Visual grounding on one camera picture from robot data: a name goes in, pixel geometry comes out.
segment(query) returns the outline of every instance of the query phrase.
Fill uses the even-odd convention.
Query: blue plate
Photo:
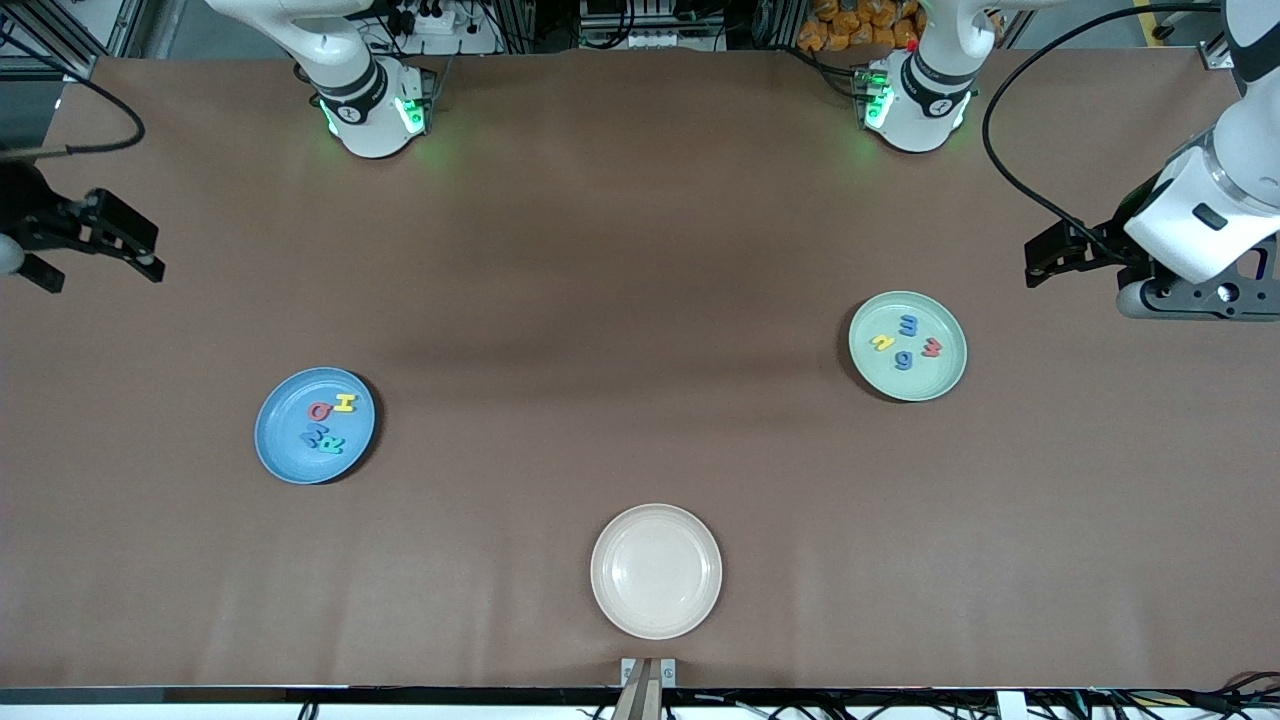
[[[356,375],[311,368],[284,380],[257,413],[257,459],[287,483],[332,480],[360,461],[374,439],[374,396]]]

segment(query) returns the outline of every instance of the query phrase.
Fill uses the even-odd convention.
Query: black cable
[[[403,60],[404,58],[408,58],[408,55],[404,54],[404,50],[401,49],[399,41],[396,40],[396,36],[392,33],[392,28],[388,27],[387,20],[383,19],[383,14],[374,13],[374,19],[378,20],[378,24],[383,26],[383,31],[387,33],[387,37],[392,41],[392,49],[396,50],[396,54],[392,56],[396,58],[397,60]]]
[[[115,141],[115,142],[101,142],[101,143],[97,143],[97,145],[67,145],[65,146],[65,154],[67,155],[88,155],[91,152],[114,152],[116,150],[124,150],[125,147],[133,147],[134,145],[142,142],[142,137],[147,135],[147,128],[146,128],[145,124],[142,124],[142,118],[138,117],[138,114],[133,111],[133,108],[129,108],[123,100],[120,100],[115,95],[111,95],[109,91],[104,90],[96,82],[93,82],[93,81],[88,79],[87,77],[77,73],[76,70],[68,68],[61,61],[54,60],[52,58],[45,58],[44,55],[36,53],[35,50],[32,50],[31,47],[28,47],[24,42],[22,42],[20,40],[15,38],[12,35],[9,35],[8,31],[0,32],[0,36],[4,37],[4,41],[5,41],[6,45],[13,45],[14,47],[17,47],[18,50],[20,50],[24,55],[27,55],[32,60],[36,60],[37,63],[40,63],[40,64],[50,68],[50,69],[58,70],[59,73],[63,73],[64,76],[74,79],[76,82],[83,85],[84,87],[92,90],[99,96],[101,96],[104,100],[106,100],[111,105],[115,105],[116,108],[119,108],[122,113],[124,113],[125,115],[128,115],[128,118],[131,120],[133,120],[133,135],[131,135],[129,137],[127,137],[124,140]]]
[[[760,46],[755,46],[753,49],[754,50],[769,50],[769,51],[786,53],[787,55],[791,55],[796,60],[800,60],[801,63],[809,65],[810,68],[813,68],[815,70],[824,72],[824,73],[831,73],[833,76],[854,77],[856,74],[856,73],[854,73],[854,70],[850,70],[847,68],[837,68],[836,65],[828,65],[828,64],[823,63],[822,60],[818,60],[818,58],[814,58],[812,55],[805,55],[800,49],[792,47],[790,45],[760,45]]]
[[[618,29],[613,33],[613,37],[609,38],[608,42],[605,42],[604,45],[595,45],[582,37],[579,37],[579,42],[593,50],[612,50],[618,45],[622,45],[622,41],[631,36],[631,31],[635,29],[635,27],[636,27],[636,0],[627,0],[626,9],[623,9],[622,14],[618,15]]]
[[[817,717],[813,716],[813,712],[809,712],[808,710],[805,710],[805,707],[803,705],[800,705],[797,702],[790,702],[790,703],[783,705],[782,707],[774,710],[773,712],[769,714],[768,720],[778,720],[778,716],[782,715],[783,710],[799,710],[800,714],[804,715],[805,717],[808,717],[809,720],[818,720]]]
[[[1149,710],[1147,706],[1144,706],[1140,702],[1138,702],[1138,700],[1135,697],[1133,697],[1132,694],[1121,693],[1120,691],[1111,691],[1111,693],[1115,694],[1115,696],[1119,696],[1120,700],[1124,700],[1129,705],[1137,707],[1138,712],[1142,712],[1143,715],[1146,715],[1151,720],[1165,720],[1160,715],[1156,715],[1155,711]]]
[[[503,44],[503,49],[502,49],[503,54],[506,54],[506,55],[515,55],[515,53],[512,53],[511,49],[516,44],[511,41],[512,36],[507,33],[507,28],[503,27],[503,24],[498,22],[498,18],[493,17],[493,13],[489,12],[489,5],[486,5],[485,3],[481,1],[480,3],[480,9],[484,10],[484,15],[486,18],[489,18],[489,23],[493,26],[494,33],[499,33],[499,32],[502,33],[502,36],[499,37],[499,40],[502,40],[502,44]],[[522,37],[520,35],[517,35],[515,37],[518,37],[520,40],[524,40],[525,42],[527,42],[530,45],[534,44],[534,41],[530,40],[530,38],[527,38],[527,37]]]
[[[1041,47],[1039,50],[1037,50],[1036,53],[1033,53],[1030,58],[1027,58],[1025,60],[1023,60],[1023,63],[1020,65],[1018,65],[1016,68],[1014,68],[1014,72],[1010,73],[1009,77],[1005,78],[1005,82],[1000,83],[1000,87],[996,90],[996,92],[993,92],[991,95],[991,101],[987,104],[987,111],[983,113],[983,115],[982,115],[982,146],[987,151],[987,158],[991,159],[991,163],[996,167],[996,170],[1000,172],[1000,174],[1004,176],[1004,178],[1006,181],[1009,181],[1009,184],[1014,186],[1014,188],[1016,188],[1019,192],[1021,192],[1027,197],[1032,199],[1041,208],[1044,208],[1050,213],[1057,215],[1066,224],[1071,225],[1079,233],[1082,233],[1084,237],[1089,238],[1092,241],[1091,245],[1096,250],[1101,250],[1105,255],[1107,255],[1112,260],[1119,260],[1119,261],[1123,263],[1124,259],[1120,258],[1119,255],[1116,255],[1116,252],[1112,251],[1111,249],[1108,249],[1105,245],[1102,245],[1101,242],[1098,242],[1098,238],[1093,234],[1093,231],[1091,231],[1088,227],[1085,227],[1084,223],[1079,218],[1071,215],[1070,213],[1068,213],[1062,208],[1060,208],[1060,206],[1055,205],[1053,202],[1051,202],[1043,195],[1041,195],[1041,193],[1036,192],[1034,190],[1032,190],[1030,187],[1028,187],[1027,183],[1024,183],[1023,181],[1018,179],[1018,177],[1014,176],[1014,173],[1010,172],[1009,168],[1005,167],[1005,163],[1002,163],[1000,160],[1000,158],[996,155],[995,147],[992,147],[992,145],[991,145],[991,115],[995,111],[996,105],[1000,104],[1000,99],[1005,96],[1005,92],[1007,92],[1009,88],[1014,85],[1014,81],[1016,81],[1019,76],[1021,76],[1024,72],[1027,72],[1027,68],[1034,65],[1041,58],[1043,58],[1044,55],[1047,55],[1055,47],[1062,45],[1064,42],[1071,40],[1073,37],[1075,37],[1078,35],[1083,35],[1084,32],[1088,32],[1088,31],[1098,27],[1100,24],[1108,23],[1111,20],[1116,20],[1116,19],[1120,19],[1120,18],[1129,18],[1129,17],[1133,17],[1133,15],[1142,15],[1142,14],[1146,14],[1146,13],[1156,13],[1156,12],[1161,12],[1161,13],[1165,13],[1165,12],[1169,12],[1169,13],[1174,13],[1174,12],[1217,13],[1220,10],[1221,10],[1221,8],[1217,6],[1217,5],[1203,5],[1203,4],[1193,4],[1193,3],[1169,3],[1169,4],[1161,4],[1161,5],[1153,5],[1153,6],[1151,6],[1151,5],[1142,5],[1142,6],[1134,6],[1134,8],[1124,8],[1121,10],[1116,10],[1114,13],[1107,13],[1105,15],[1098,15],[1097,18],[1093,18],[1092,20],[1089,20],[1089,22],[1087,22],[1087,23],[1084,23],[1084,24],[1082,24],[1082,26],[1079,26],[1076,28],[1073,28],[1073,29],[1070,29],[1070,31],[1060,35],[1059,37],[1053,38],[1052,41],[1050,41],[1048,45],[1046,45],[1044,47]]]
[[[1217,693],[1217,694],[1239,693],[1242,688],[1252,685],[1253,683],[1257,683],[1258,680],[1267,680],[1267,679],[1272,679],[1272,678],[1280,678],[1280,673],[1252,673],[1249,675],[1245,675],[1245,676],[1240,678],[1239,680],[1236,680],[1234,683],[1228,683],[1228,684],[1222,685],[1221,688],[1219,688],[1217,691],[1215,691],[1215,693]],[[1261,691],[1261,692],[1257,692],[1257,693],[1244,693],[1244,694],[1258,696],[1258,694],[1267,694],[1270,692],[1275,692],[1275,688],[1271,688],[1271,689],[1267,689],[1267,691]]]

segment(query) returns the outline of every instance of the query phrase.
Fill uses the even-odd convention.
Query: green led light
[[[956,110],[956,122],[951,123],[951,129],[956,129],[957,127],[960,127],[960,123],[964,122],[964,109],[965,109],[965,106],[969,105],[969,99],[970,97],[973,97],[972,92],[965,92],[964,94],[964,100],[960,101],[960,109]]]
[[[320,110],[324,113],[324,118],[329,120],[329,133],[338,137],[338,126],[333,123],[333,115],[329,114],[329,108],[324,106],[324,100],[320,101]]]
[[[879,97],[868,102],[867,126],[879,129],[884,124],[884,118],[888,117],[891,105],[893,105],[893,88],[886,88]]]
[[[422,128],[425,127],[422,123],[422,111],[419,109],[416,101],[401,100],[397,97],[396,109],[399,110],[401,119],[404,120],[404,129],[407,129],[410,135],[422,132]]]

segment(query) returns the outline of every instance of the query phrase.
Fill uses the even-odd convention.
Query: wire
[[[1111,691],[1111,694],[1115,696],[1115,697],[1119,697],[1123,701],[1126,701],[1129,705],[1133,705],[1134,707],[1138,708],[1138,712],[1142,712],[1143,715],[1146,715],[1151,720],[1165,720],[1160,715],[1156,715],[1155,711],[1147,708],[1144,705],[1142,705],[1140,702],[1138,702],[1138,700],[1134,698],[1130,694],[1121,693],[1120,691]]]
[[[6,151],[4,151],[4,154],[0,154],[0,159],[3,159],[5,155],[8,155],[10,158],[20,158],[20,156],[28,155],[31,152],[36,152],[41,158],[54,158],[54,156],[59,156],[59,155],[88,155],[88,154],[92,154],[92,152],[114,152],[116,150],[124,150],[125,147],[133,147],[134,145],[142,142],[142,137],[147,135],[147,128],[146,128],[145,124],[142,124],[142,118],[138,117],[138,114],[133,111],[133,108],[129,108],[123,100],[120,100],[119,97],[116,97],[111,92],[104,90],[96,82],[93,82],[93,81],[88,79],[87,77],[77,73],[76,70],[68,68],[61,61],[54,60],[52,58],[45,58],[44,55],[36,53],[35,50],[32,50],[31,47],[28,47],[24,42],[22,42],[20,40],[15,38],[12,35],[9,35],[8,31],[0,32],[0,37],[4,37],[4,41],[5,41],[6,45],[13,45],[14,47],[17,47],[18,50],[20,50],[24,55],[27,55],[32,60],[36,60],[37,63],[40,63],[40,64],[42,64],[42,65],[45,65],[47,68],[58,70],[58,72],[63,73],[64,76],[74,79],[76,82],[83,85],[84,87],[92,90],[99,96],[101,96],[104,100],[106,100],[111,105],[115,105],[116,108],[119,108],[122,113],[124,113],[125,115],[128,115],[128,118],[131,120],[133,120],[133,135],[131,135],[129,137],[127,137],[124,140],[118,140],[115,142],[102,142],[102,143],[97,143],[97,145],[65,145],[65,146],[61,146],[61,147],[56,147],[55,146],[55,147],[47,147],[47,149],[28,147],[28,149],[19,149],[19,150],[6,150]]]
[[[397,60],[402,60],[402,59],[404,59],[404,58],[408,58],[408,55],[406,55],[406,54],[404,54],[404,50],[402,50],[402,49],[401,49],[401,46],[399,46],[399,41],[398,41],[398,40],[396,40],[396,36],[394,36],[394,35],[392,35],[392,28],[387,27],[387,20],[384,20],[384,19],[383,19],[383,15],[381,15],[381,13],[376,13],[376,14],[374,14],[374,19],[376,19],[376,20],[378,20],[378,24],[383,26],[383,32],[385,32],[385,33],[387,33],[387,37],[388,37],[388,38],[390,40],[390,42],[392,42],[392,49],[393,49],[393,50],[396,51],[396,55],[394,55],[394,58],[396,58]]]
[[[581,36],[577,38],[577,41],[581,45],[585,45],[586,47],[590,47],[593,50],[612,50],[618,45],[622,45],[622,41],[631,36],[631,31],[635,29],[635,27],[636,27],[636,0],[627,0],[626,9],[623,9],[622,13],[618,15],[618,29],[613,33],[613,37],[609,38],[608,42],[605,42],[604,45],[595,45],[582,38]]]
[[[502,45],[503,45],[502,51],[503,51],[503,54],[504,55],[515,55],[515,53],[512,53],[511,49],[516,44],[511,41],[512,36],[507,33],[507,28],[502,23],[498,22],[498,18],[493,17],[493,13],[489,12],[489,5],[486,5],[484,3],[484,0],[480,1],[480,9],[484,10],[485,17],[489,18],[489,24],[490,24],[489,32],[493,33],[494,40],[500,40],[502,41]],[[532,42],[534,42],[532,40],[530,40],[527,37],[521,37],[520,35],[516,35],[515,37],[517,37],[520,40],[524,40],[525,42],[527,42],[530,45],[532,45]]]
[[[808,710],[805,710],[803,705],[797,702],[788,702],[787,705],[783,705],[782,707],[774,710],[773,712],[769,714],[768,720],[778,720],[778,716],[782,715],[783,710],[799,710],[800,714],[808,717],[809,720],[818,720],[817,717],[813,716],[813,712],[809,712]]]
[[[1179,12],[1179,10],[1185,10],[1188,13],[1217,13],[1217,12],[1221,10],[1221,8],[1219,8],[1217,5],[1204,5],[1204,4],[1193,4],[1193,3],[1169,3],[1169,4],[1155,5],[1155,6],[1152,6],[1152,5],[1140,5],[1140,6],[1134,6],[1134,8],[1124,8],[1123,10],[1116,10],[1114,13],[1107,13],[1105,15],[1098,15],[1097,18],[1093,18],[1092,20],[1089,20],[1089,22],[1087,22],[1087,23],[1084,23],[1084,24],[1082,24],[1082,26],[1079,26],[1076,28],[1073,28],[1073,29],[1070,29],[1070,31],[1060,35],[1059,37],[1053,38],[1052,41],[1050,41],[1048,45],[1046,45],[1044,47],[1041,47],[1039,50],[1037,50],[1036,53],[1033,53],[1030,58],[1027,58],[1025,60],[1023,60],[1023,63],[1020,65],[1018,65],[1016,68],[1014,68],[1014,72],[1011,72],[1009,74],[1009,77],[1005,78],[1005,82],[1000,83],[1000,87],[996,88],[996,92],[993,92],[991,95],[991,101],[987,104],[987,111],[982,117],[982,146],[983,146],[983,149],[986,149],[987,158],[991,159],[991,164],[996,167],[996,170],[1001,176],[1004,176],[1004,178],[1006,181],[1009,181],[1009,184],[1014,186],[1014,188],[1016,188],[1019,192],[1021,192],[1027,197],[1032,199],[1041,208],[1044,208],[1050,213],[1052,213],[1052,214],[1057,215],[1059,218],[1061,218],[1062,222],[1065,222],[1066,224],[1069,224],[1073,228],[1075,228],[1082,236],[1084,236],[1085,238],[1088,238],[1089,241],[1092,241],[1091,245],[1092,245],[1092,247],[1094,250],[1101,250],[1102,254],[1105,254],[1106,256],[1111,258],[1112,260],[1117,260],[1120,263],[1124,263],[1125,259],[1121,258],[1120,255],[1117,255],[1110,247],[1106,247],[1105,245],[1102,245],[1101,242],[1098,242],[1098,237],[1094,236],[1093,231],[1091,231],[1088,227],[1085,227],[1084,223],[1079,218],[1071,215],[1070,213],[1068,213],[1062,208],[1060,208],[1056,204],[1051,202],[1043,195],[1041,195],[1041,193],[1036,192],[1034,190],[1032,190],[1027,183],[1024,183],[1023,181],[1018,179],[1018,177],[1014,176],[1014,173],[1010,172],[1010,169],[1007,167],[1005,167],[1005,163],[1001,161],[1001,159],[1000,159],[998,155],[996,155],[996,149],[992,147],[992,145],[991,145],[991,117],[992,117],[992,114],[996,110],[996,105],[1000,104],[1001,97],[1004,97],[1005,92],[1007,92],[1009,88],[1014,85],[1014,81],[1016,81],[1019,76],[1021,76],[1024,72],[1027,72],[1027,68],[1034,65],[1041,58],[1043,58],[1044,55],[1047,55],[1051,50],[1053,50],[1055,47],[1062,45],[1064,42],[1069,41],[1069,40],[1071,40],[1073,37],[1075,37],[1078,35],[1083,35],[1084,32],[1088,32],[1088,31],[1098,27],[1100,24],[1108,23],[1111,20],[1116,20],[1116,19],[1120,19],[1120,18],[1129,18],[1129,17],[1133,17],[1133,15],[1142,15],[1142,14],[1146,14],[1146,13],[1155,13],[1155,12],[1164,13],[1164,12]]]
[[[1221,688],[1217,689],[1217,693],[1220,693],[1220,694],[1225,694],[1225,693],[1240,694],[1240,689],[1242,688],[1247,688],[1247,687],[1249,687],[1253,683],[1257,683],[1260,680],[1268,680],[1268,679],[1275,679],[1275,678],[1280,678],[1280,673],[1252,673],[1249,675],[1245,675],[1245,676],[1240,678],[1239,680],[1236,680],[1234,683],[1229,683],[1226,685],[1222,685]],[[1267,694],[1267,693],[1271,693],[1271,692],[1275,692],[1275,688],[1271,688],[1271,689],[1267,689],[1267,691],[1262,691],[1262,692],[1243,693],[1243,694],[1245,694],[1245,696],[1263,696],[1263,694]]]

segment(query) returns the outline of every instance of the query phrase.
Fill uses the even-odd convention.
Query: cable
[[[818,720],[817,717],[813,716],[813,712],[809,712],[808,710],[805,710],[803,705],[797,702],[788,702],[787,705],[783,705],[782,707],[774,710],[773,712],[769,714],[768,720],[778,720],[778,716],[782,715],[783,710],[799,710],[801,715],[808,717],[808,720]]]
[[[1115,696],[1115,697],[1119,697],[1123,701],[1126,701],[1129,705],[1133,705],[1134,707],[1138,708],[1138,712],[1142,712],[1143,715],[1146,715],[1151,720],[1165,720],[1160,715],[1156,715],[1155,711],[1147,708],[1140,702],[1138,702],[1138,700],[1134,698],[1133,696],[1121,693],[1120,691],[1111,691],[1111,694]]]
[[[630,15],[631,18],[630,20],[627,20],[627,15]],[[590,47],[593,50],[612,50],[618,45],[622,45],[622,41],[631,36],[631,31],[635,29],[635,27],[636,27],[636,0],[627,0],[626,9],[623,9],[622,14],[618,15],[618,29],[613,33],[613,37],[609,38],[608,42],[605,42],[604,45],[594,45],[590,41],[584,40],[581,36],[577,38],[577,41],[581,45],[585,45],[586,47]]]
[[[493,33],[494,40],[500,40],[502,41],[502,45],[503,45],[502,51],[503,51],[503,54],[504,55],[515,55],[515,53],[511,51],[512,46],[516,45],[515,42],[511,41],[511,38],[513,36],[508,35],[507,33],[507,28],[502,23],[498,22],[498,18],[493,17],[493,13],[489,12],[489,5],[485,4],[484,0],[480,1],[480,9],[484,10],[485,17],[489,18],[489,24],[490,24],[489,32]],[[516,35],[515,37],[517,37],[520,40],[524,40],[525,42],[527,42],[530,45],[534,44],[534,41],[530,40],[530,38],[527,38],[527,37],[522,37],[520,35]]]
[[[818,74],[822,76],[822,79],[826,81],[827,86],[831,87],[832,90],[835,90],[836,94],[838,94],[841,97],[847,97],[850,100],[860,100],[863,97],[872,97],[870,94],[852,92],[850,90],[845,90],[838,82],[836,82],[835,79],[832,79],[833,77],[836,77],[836,78],[852,78],[852,77],[856,77],[858,73],[855,73],[851,69],[837,68],[835,65],[828,65],[828,64],[823,63],[822,60],[819,60],[817,56],[814,56],[814,55],[805,55],[803,51],[800,51],[796,47],[791,47],[790,45],[765,45],[763,47],[756,47],[756,50],[776,50],[776,51],[786,53],[787,55],[791,55],[792,58],[795,58],[795,59],[800,60],[801,63],[809,65],[810,68],[818,70]]]
[[[120,100],[115,95],[111,95],[109,91],[104,90],[96,82],[68,68],[61,61],[40,55],[38,53],[28,47],[24,42],[9,35],[8,31],[0,32],[0,37],[4,37],[6,45],[13,45],[32,60],[36,60],[37,63],[47,68],[58,70],[64,76],[74,79],[76,82],[83,85],[84,87],[92,90],[104,100],[119,108],[122,113],[124,113],[125,115],[128,115],[131,120],[133,120],[133,135],[131,135],[124,140],[118,140],[115,142],[102,142],[97,145],[64,145],[64,146],[26,147],[19,150],[6,150],[0,152],[0,159],[32,158],[32,156],[56,158],[61,155],[88,155],[91,152],[114,152],[116,150],[124,150],[125,147],[133,147],[134,145],[142,142],[142,137],[147,135],[147,128],[145,124],[142,124],[142,118],[138,117],[138,114],[133,111],[133,108],[129,108],[123,100]]]
[[[1249,675],[1245,675],[1245,676],[1240,678],[1239,680],[1236,680],[1234,683],[1229,683],[1226,685],[1222,685],[1221,688],[1219,688],[1216,691],[1216,693],[1219,693],[1219,694],[1225,694],[1225,693],[1240,694],[1240,689],[1242,688],[1249,687],[1253,683],[1257,683],[1258,680],[1267,680],[1267,679],[1274,679],[1274,678],[1280,678],[1280,673],[1252,673]],[[1267,694],[1267,693],[1271,693],[1271,692],[1275,692],[1275,688],[1271,688],[1271,689],[1267,689],[1267,691],[1262,691],[1262,692],[1243,693],[1243,694],[1245,694],[1245,696],[1262,696],[1262,694]]]
[[[392,28],[387,27],[387,20],[383,19],[381,13],[375,13],[374,18],[378,20],[378,24],[383,26],[383,32],[385,32],[387,37],[390,40],[392,49],[396,51],[396,55],[393,56],[397,60],[403,60],[404,58],[408,58],[408,55],[404,54],[404,50],[401,49],[399,41],[396,40],[396,36],[392,33]]]
[[[1179,12],[1179,10],[1185,10],[1188,13],[1217,13],[1217,12],[1221,10],[1221,8],[1217,6],[1217,5],[1204,5],[1204,4],[1193,4],[1193,3],[1169,3],[1169,4],[1161,4],[1161,5],[1140,5],[1140,6],[1134,6],[1134,8],[1124,8],[1123,10],[1116,10],[1114,13],[1107,13],[1105,15],[1098,15],[1097,18],[1093,18],[1092,20],[1089,20],[1089,22],[1087,22],[1087,23],[1084,23],[1084,24],[1082,24],[1082,26],[1079,26],[1076,28],[1073,28],[1073,29],[1070,29],[1070,31],[1060,35],[1059,37],[1053,38],[1052,41],[1050,41],[1048,45],[1046,45],[1044,47],[1041,47],[1039,50],[1037,50],[1036,53],[1033,53],[1030,58],[1027,58],[1025,60],[1023,60],[1023,63],[1020,65],[1018,65],[1016,68],[1014,68],[1014,72],[1011,72],[1009,74],[1009,77],[1005,78],[1005,82],[1000,83],[1000,87],[996,88],[996,92],[993,92],[991,95],[991,101],[987,104],[987,111],[983,113],[983,115],[982,115],[982,146],[987,151],[987,158],[991,159],[991,164],[996,167],[996,170],[1001,176],[1004,176],[1004,178],[1006,181],[1009,181],[1009,184],[1014,186],[1015,190],[1018,190],[1019,192],[1021,192],[1027,197],[1032,199],[1041,208],[1044,208],[1050,213],[1052,213],[1052,214],[1057,215],[1059,218],[1061,218],[1062,222],[1065,222],[1066,224],[1069,224],[1073,228],[1075,228],[1075,231],[1078,231],[1082,236],[1084,236],[1085,238],[1088,238],[1091,241],[1091,246],[1092,247],[1094,247],[1096,250],[1101,250],[1106,256],[1111,258],[1112,260],[1120,261],[1120,263],[1124,263],[1125,259],[1121,258],[1120,255],[1117,255],[1110,247],[1106,247],[1105,245],[1102,245],[1101,242],[1098,242],[1098,238],[1097,238],[1097,236],[1093,234],[1093,231],[1091,231],[1088,227],[1085,227],[1084,223],[1079,218],[1071,215],[1070,213],[1068,213],[1062,208],[1060,208],[1060,206],[1055,205],[1053,202],[1051,202],[1043,195],[1041,195],[1041,193],[1036,192],[1034,190],[1032,190],[1027,183],[1024,183],[1023,181],[1018,179],[1018,177],[1014,176],[1014,173],[1010,172],[1010,169],[1007,167],[1005,167],[1005,163],[1001,161],[1000,156],[996,155],[996,149],[992,147],[992,145],[991,145],[991,117],[992,117],[992,113],[996,110],[996,105],[1000,104],[1000,99],[1005,96],[1005,92],[1007,92],[1009,88],[1014,85],[1014,81],[1016,81],[1019,76],[1021,76],[1024,72],[1027,72],[1027,68],[1034,65],[1041,58],[1043,58],[1044,55],[1047,55],[1051,50],[1053,50],[1055,47],[1062,45],[1064,42],[1069,41],[1069,40],[1071,40],[1073,37],[1075,37],[1078,35],[1083,35],[1084,32],[1088,32],[1088,31],[1098,27],[1100,24],[1108,23],[1111,20],[1116,20],[1116,19],[1120,19],[1120,18],[1128,18],[1128,17],[1133,17],[1133,15],[1142,15],[1142,14],[1146,14],[1146,13],[1155,13],[1155,12],[1161,12],[1161,13],[1170,12],[1170,13],[1172,13],[1172,12]]]

